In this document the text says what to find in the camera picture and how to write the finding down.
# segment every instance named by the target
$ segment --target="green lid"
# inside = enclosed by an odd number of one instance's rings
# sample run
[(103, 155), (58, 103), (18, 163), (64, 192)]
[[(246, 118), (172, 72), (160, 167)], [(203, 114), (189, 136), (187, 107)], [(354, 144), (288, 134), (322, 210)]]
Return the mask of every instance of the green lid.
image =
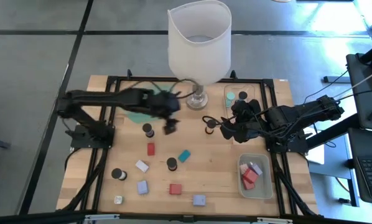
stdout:
[(234, 99), (235, 99), (235, 94), (232, 93), (232, 92), (228, 92), (228, 93), (226, 94), (226, 98), (227, 98), (228, 100), (234, 100)]

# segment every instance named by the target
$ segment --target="wooden tabletop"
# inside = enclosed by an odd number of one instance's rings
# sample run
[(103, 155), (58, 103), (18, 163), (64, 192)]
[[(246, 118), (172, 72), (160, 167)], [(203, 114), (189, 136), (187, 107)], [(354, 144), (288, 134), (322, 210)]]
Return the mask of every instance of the wooden tabletop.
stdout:
[[(104, 91), (107, 76), (93, 75), (88, 84), (88, 91)], [(121, 82), (121, 89), (133, 82)], [(287, 80), (274, 80), (278, 105), (292, 106), (291, 91)], [(243, 87), (244, 84), (215, 83), (206, 86), (209, 95), (207, 107), (201, 111), (187, 108), (181, 100), (181, 110), (175, 118), (180, 120), (177, 131), (164, 135), (163, 120), (150, 122), (155, 131), (153, 138), (147, 138), (142, 131), (142, 123), (134, 123), (128, 118), (128, 112), (116, 110), (114, 125), (116, 132), (113, 147), (109, 150), (104, 181), (101, 189), (99, 212), (113, 213), (161, 213), (161, 214), (195, 214), (195, 215), (266, 215), (279, 214), (277, 195), (271, 168), (273, 197), (270, 199), (244, 198), (238, 192), (237, 161), (243, 153), (264, 154), (264, 139), (258, 137), (239, 144), (233, 139), (226, 140), (216, 129), (212, 135), (204, 132), (205, 123), (202, 116), (215, 118), (231, 116), (230, 109), (224, 106), (224, 92), (229, 88)], [(262, 107), (261, 92), (258, 84), (248, 84), (249, 99), (254, 97)], [(150, 84), (141, 83), (137, 87)], [(182, 94), (190, 91), (191, 84), (179, 83), (175, 90)], [(100, 107), (84, 107), (84, 110), (98, 119)], [(147, 143), (154, 142), (156, 154), (147, 156)], [(188, 149), (191, 156), (184, 162), (178, 162), (175, 172), (168, 170), (166, 160), (178, 158), (183, 150)], [(83, 185), (90, 161), (91, 149), (82, 149), (69, 160), (64, 176), (57, 208), (66, 206)], [(140, 171), (135, 163), (144, 161), (150, 168), (146, 173)], [(301, 198), (314, 212), (318, 212), (312, 182), (306, 160), (298, 154), (288, 153), (292, 183)], [(128, 173), (125, 181), (115, 180), (111, 171), (120, 168)], [(146, 180), (149, 186), (147, 195), (138, 195), (137, 183)], [(169, 184), (182, 184), (181, 195), (169, 195)], [(282, 186), (286, 212), (290, 213), (287, 190)], [(92, 186), (87, 208), (91, 207), (95, 186)], [(121, 195), (124, 202), (114, 204), (114, 197)], [(193, 206), (193, 195), (206, 195), (205, 207)]]

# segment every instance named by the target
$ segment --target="concrete floor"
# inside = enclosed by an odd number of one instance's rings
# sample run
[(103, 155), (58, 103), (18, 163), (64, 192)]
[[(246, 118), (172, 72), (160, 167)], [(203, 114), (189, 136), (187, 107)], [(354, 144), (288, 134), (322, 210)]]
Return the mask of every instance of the concrete floor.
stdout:
[[(77, 30), (86, 2), (0, 0), (0, 29)], [(166, 10), (186, 2), (190, 1), (95, 1), (86, 29), (166, 30)], [(224, 2), (233, 14), (233, 30), (366, 31), (360, 11), (352, 2)], [(365, 13), (372, 13), (372, 8), (366, 8)], [(74, 40), (74, 35), (0, 35), (0, 139), (12, 144), (9, 150), (0, 149), (0, 215), (16, 212)], [(366, 52), (371, 47), (368, 35), (234, 35), (231, 69), (242, 78), (290, 80), (294, 103), (298, 104), (325, 86), (322, 77), (346, 70), (346, 54)], [(172, 76), (167, 63), (167, 36), (84, 36), (68, 89), (85, 89), (90, 75), (124, 75), (128, 68), (136, 76)], [(321, 94), (332, 96), (349, 87), (333, 85)], [(32, 213), (55, 209), (70, 144), (64, 130), (58, 122), (30, 208)], [(360, 208), (352, 208), (336, 203), (338, 197), (348, 195), (334, 178), (312, 174), (312, 181), (320, 214), (372, 222), (372, 204), (361, 202)]]

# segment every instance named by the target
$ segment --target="red cube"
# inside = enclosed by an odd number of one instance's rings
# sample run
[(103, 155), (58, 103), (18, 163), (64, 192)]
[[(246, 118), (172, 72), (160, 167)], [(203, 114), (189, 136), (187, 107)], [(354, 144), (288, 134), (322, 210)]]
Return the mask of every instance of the red cube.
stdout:
[(246, 179), (250, 184), (253, 184), (258, 177), (259, 176), (250, 168), (247, 169), (247, 171), (243, 174), (243, 178)]
[(181, 184), (170, 184), (169, 185), (169, 194), (176, 195), (182, 193), (182, 185)]
[(251, 190), (255, 188), (254, 183), (249, 183), (246, 179), (242, 178), (241, 181), (243, 182), (244, 189)]
[(147, 143), (147, 155), (154, 156), (154, 143)]

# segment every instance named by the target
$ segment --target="white lampshade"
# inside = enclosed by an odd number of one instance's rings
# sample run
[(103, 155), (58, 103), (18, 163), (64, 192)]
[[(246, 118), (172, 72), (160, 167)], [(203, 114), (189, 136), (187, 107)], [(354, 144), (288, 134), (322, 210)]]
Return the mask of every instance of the white lampshade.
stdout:
[(215, 83), (230, 69), (231, 13), (220, 1), (198, 1), (168, 11), (169, 67), (199, 85)]

